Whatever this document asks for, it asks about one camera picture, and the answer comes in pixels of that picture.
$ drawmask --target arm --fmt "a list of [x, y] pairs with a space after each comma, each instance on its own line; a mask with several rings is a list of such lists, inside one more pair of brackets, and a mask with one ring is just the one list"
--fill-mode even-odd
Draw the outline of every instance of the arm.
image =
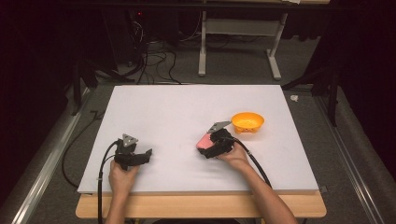
[[134, 177], [139, 170], [139, 166], [134, 166], [129, 171], [124, 171], [120, 165], [114, 161], [110, 164], [109, 181], [113, 190], [110, 210], [108, 211], [106, 224], [121, 224], [125, 219], [125, 206], [129, 192], [134, 185]]
[[288, 206], [248, 163], [248, 156], [239, 144], [234, 143], [233, 150], [219, 155], [218, 158], [227, 161], [246, 179], [265, 223], [297, 223]]

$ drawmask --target white paper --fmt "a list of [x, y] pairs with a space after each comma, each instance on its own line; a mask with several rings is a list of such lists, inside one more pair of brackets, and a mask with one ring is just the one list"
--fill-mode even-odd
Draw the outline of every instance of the white paper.
[[[207, 160], [195, 147], [214, 122], [245, 111], [264, 117], [261, 129], [236, 134], [229, 125], [227, 130], [251, 150], [273, 188], [318, 189], [279, 86], [173, 85], [114, 89], [78, 192], [97, 191], [105, 151], [123, 133], [139, 140], [135, 153], [153, 150], [150, 162], [140, 166], [133, 192], [246, 191], [240, 174], [224, 161]], [[108, 171], [109, 161], [103, 192], [111, 191]]]

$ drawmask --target metal rail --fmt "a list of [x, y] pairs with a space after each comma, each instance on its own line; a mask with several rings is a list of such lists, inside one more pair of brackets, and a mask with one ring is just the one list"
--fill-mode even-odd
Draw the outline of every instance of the metal rail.
[[332, 126], [332, 123], [327, 118], [327, 107], [322, 97], [314, 97], [315, 103], [317, 104], [323, 118], [325, 118], [327, 125], [329, 126], [332, 136], [338, 146], [338, 154], [340, 156], [340, 162], [344, 165], [346, 169], [346, 173], [349, 176], [350, 182], [352, 183], [353, 188], [356, 191], [359, 200], [361, 201], [361, 205], [369, 218], [370, 222], [373, 224], [384, 223], [381, 214], [379, 213], [375, 202], [373, 201], [373, 197], [371, 195], [370, 190], [367, 188], [361, 174], [359, 173], [358, 168], [356, 167], [352, 157], [350, 156], [347, 146], [344, 144], [344, 141], [341, 137], [341, 134], [338, 132], [338, 129]]
[[31, 187], [28, 195], [26, 196], [24, 202], [21, 205], [20, 210], [18, 211], [17, 215], [14, 217], [12, 224], [20, 224], [20, 223], [27, 223], [30, 216], [35, 211], [38, 203], [40, 202], [41, 197], [46, 190], [52, 175], [56, 169], [58, 161], [64, 154], [64, 149], [66, 148], [67, 142], [74, 131], [79, 118], [81, 117], [81, 111], [84, 109], [85, 105], [88, 103], [92, 92], [85, 89], [83, 93], [83, 103], [80, 110], [77, 114], [73, 117], [70, 117], [68, 123], [69, 125], [64, 130], [64, 135], [58, 142], [58, 144], [54, 147], [54, 149], [49, 154], [49, 157], [46, 160], [43, 168], [41, 169], [40, 174], [38, 175], [35, 183]]

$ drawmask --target orange bowl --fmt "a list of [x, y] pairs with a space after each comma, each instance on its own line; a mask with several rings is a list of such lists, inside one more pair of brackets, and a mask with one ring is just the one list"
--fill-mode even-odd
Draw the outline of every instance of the orange bowl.
[[256, 113], [243, 112], [231, 118], [236, 133], [256, 133], [264, 124], [264, 118]]

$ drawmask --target table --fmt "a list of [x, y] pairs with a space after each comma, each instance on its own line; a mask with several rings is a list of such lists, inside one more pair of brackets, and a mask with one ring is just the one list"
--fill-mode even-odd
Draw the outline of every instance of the table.
[[[136, 150], [155, 146], [150, 164], [139, 171], [128, 217], [258, 217], [242, 177], [223, 161], [204, 159], [195, 148], [212, 122], [245, 109], [264, 115], [263, 127], [254, 134], [236, 135], [232, 127], [229, 132], [253, 152], [295, 216], [324, 216], [326, 209], [283, 92], [272, 85], [116, 87], [78, 189], [93, 195], [81, 195], [78, 216], [96, 217], [95, 166], [110, 139], [126, 131], [149, 139], [142, 137]], [[107, 173], [105, 167], [105, 215], [111, 200]]]

